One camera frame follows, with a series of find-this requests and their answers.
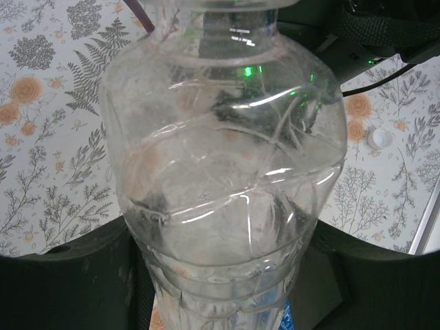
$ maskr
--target plastic bottle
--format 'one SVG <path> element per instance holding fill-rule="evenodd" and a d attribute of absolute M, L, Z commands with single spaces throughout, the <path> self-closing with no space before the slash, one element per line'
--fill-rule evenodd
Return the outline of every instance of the plastic bottle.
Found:
<path fill-rule="evenodd" d="M 276 29 L 294 0 L 152 0 L 100 102 L 168 330 L 272 330 L 347 149 L 339 84 Z"/>

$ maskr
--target green led light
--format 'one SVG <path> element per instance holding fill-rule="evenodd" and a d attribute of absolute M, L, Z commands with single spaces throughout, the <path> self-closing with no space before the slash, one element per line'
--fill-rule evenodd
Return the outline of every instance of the green led light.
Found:
<path fill-rule="evenodd" d="M 245 77 L 250 77 L 252 74 L 254 74 L 254 70 L 252 67 L 246 67 L 245 68 Z"/>

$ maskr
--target bottle neck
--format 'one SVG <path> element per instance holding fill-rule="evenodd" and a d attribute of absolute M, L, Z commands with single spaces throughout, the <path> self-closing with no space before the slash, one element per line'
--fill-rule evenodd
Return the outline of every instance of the bottle neck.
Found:
<path fill-rule="evenodd" d="M 277 13 L 278 10 L 200 12 L 156 8 L 153 38 L 162 48 L 177 52 L 177 48 L 185 47 L 180 51 L 201 58 L 227 58 L 238 53 L 258 52 L 277 33 Z"/>

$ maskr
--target floral wallpaper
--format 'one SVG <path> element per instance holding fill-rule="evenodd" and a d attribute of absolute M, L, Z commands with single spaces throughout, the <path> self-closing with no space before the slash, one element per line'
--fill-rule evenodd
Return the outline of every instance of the floral wallpaper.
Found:
<path fill-rule="evenodd" d="M 98 86 L 144 33 L 118 0 L 0 0 L 0 254 L 44 253 L 120 215 Z M 402 65 L 385 61 L 344 88 Z M 408 250 L 440 173 L 439 65 L 346 99 L 349 153 L 322 220 Z M 383 151 L 366 141 L 377 127 L 395 136 Z"/>

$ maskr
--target white bottle cap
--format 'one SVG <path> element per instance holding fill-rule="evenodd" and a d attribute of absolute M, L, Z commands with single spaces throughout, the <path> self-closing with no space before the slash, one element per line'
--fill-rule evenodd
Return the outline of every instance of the white bottle cap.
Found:
<path fill-rule="evenodd" d="M 388 148 L 393 141 L 394 135 L 387 129 L 375 129 L 368 136 L 368 144 L 375 150 Z"/>

